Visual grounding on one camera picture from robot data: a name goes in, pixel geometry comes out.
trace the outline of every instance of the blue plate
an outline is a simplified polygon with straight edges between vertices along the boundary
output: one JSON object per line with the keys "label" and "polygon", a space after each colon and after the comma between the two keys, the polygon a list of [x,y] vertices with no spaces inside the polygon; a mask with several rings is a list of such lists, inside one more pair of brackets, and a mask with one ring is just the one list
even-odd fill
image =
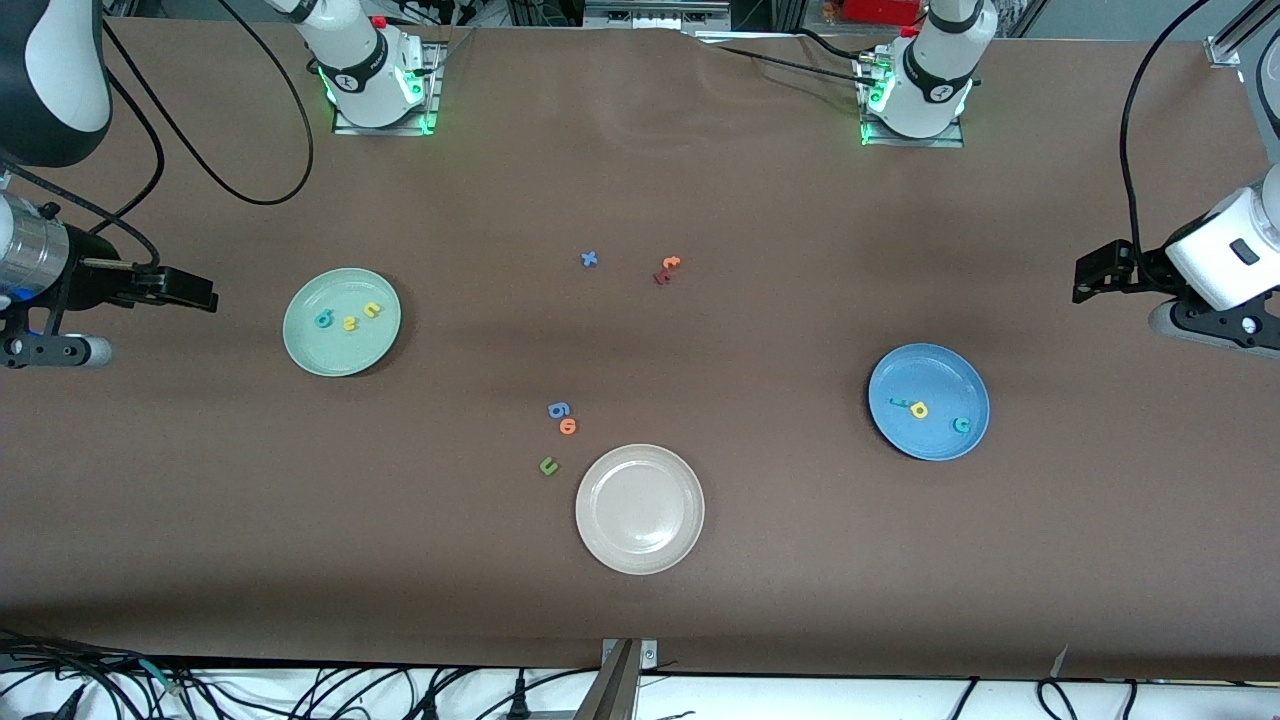
{"label": "blue plate", "polygon": [[881,359],[867,402],[884,437],[920,460],[960,457],[982,442],[991,421],[991,398],[978,370],[927,342],[904,345]]}

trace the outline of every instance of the green plate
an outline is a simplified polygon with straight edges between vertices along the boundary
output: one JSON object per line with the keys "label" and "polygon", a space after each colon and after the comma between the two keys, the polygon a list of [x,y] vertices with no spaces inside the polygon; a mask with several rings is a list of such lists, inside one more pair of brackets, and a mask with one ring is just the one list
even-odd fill
{"label": "green plate", "polygon": [[[376,302],[376,318],[365,306]],[[316,318],[333,311],[323,328]],[[343,319],[355,318],[356,329],[344,331]],[[300,368],[326,378],[353,375],[381,360],[399,334],[401,306],[396,288],[385,278],[361,268],[339,268],[317,275],[289,301],[284,311],[284,348]]]}

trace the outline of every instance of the plate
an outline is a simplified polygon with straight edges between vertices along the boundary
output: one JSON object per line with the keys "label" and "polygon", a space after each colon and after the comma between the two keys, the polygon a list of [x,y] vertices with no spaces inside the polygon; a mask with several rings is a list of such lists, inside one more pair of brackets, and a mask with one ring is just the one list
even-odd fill
{"label": "plate", "polygon": [[[978,370],[941,345],[904,345],[876,365],[872,419],[895,447],[920,460],[955,460],[982,442],[991,398]],[[913,413],[923,402],[923,418]]]}
{"label": "plate", "polygon": [[577,488],[577,532],[591,555],[627,575],[669,570],[703,532],[698,475],[657,445],[625,445],[595,461]]}
{"label": "plate", "polygon": [[[376,318],[365,306],[381,306]],[[321,328],[316,318],[332,310],[332,324]],[[356,329],[343,329],[343,319],[355,318]],[[316,275],[289,301],[284,311],[284,348],[300,368],[316,375],[352,375],[381,360],[399,334],[401,305],[396,288],[372,270],[339,268]]]}

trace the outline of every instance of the metal post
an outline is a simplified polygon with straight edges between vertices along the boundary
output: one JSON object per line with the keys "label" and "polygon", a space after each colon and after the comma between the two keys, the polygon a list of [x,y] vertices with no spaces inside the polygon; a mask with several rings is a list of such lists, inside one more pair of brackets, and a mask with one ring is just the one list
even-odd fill
{"label": "metal post", "polygon": [[1249,0],[1240,14],[1204,40],[1204,53],[1215,68],[1230,68],[1240,64],[1239,49],[1247,40],[1257,35],[1276,13],[1280,13],[1280,0]]}
{"label": "metal post", "polygon": [[614,643],[573,720],[632,720],[643,660],[641,642]]}

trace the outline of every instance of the white plate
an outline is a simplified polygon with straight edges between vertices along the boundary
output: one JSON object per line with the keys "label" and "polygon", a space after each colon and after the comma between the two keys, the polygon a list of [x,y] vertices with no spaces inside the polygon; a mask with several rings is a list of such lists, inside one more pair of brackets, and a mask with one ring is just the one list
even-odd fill
{"label": "white plate", "polygon": [[703,532],[703,486],[657,445],[625,445],[595,461],[577,488],[577,532],[618,573],[652,575],[689,555]]}

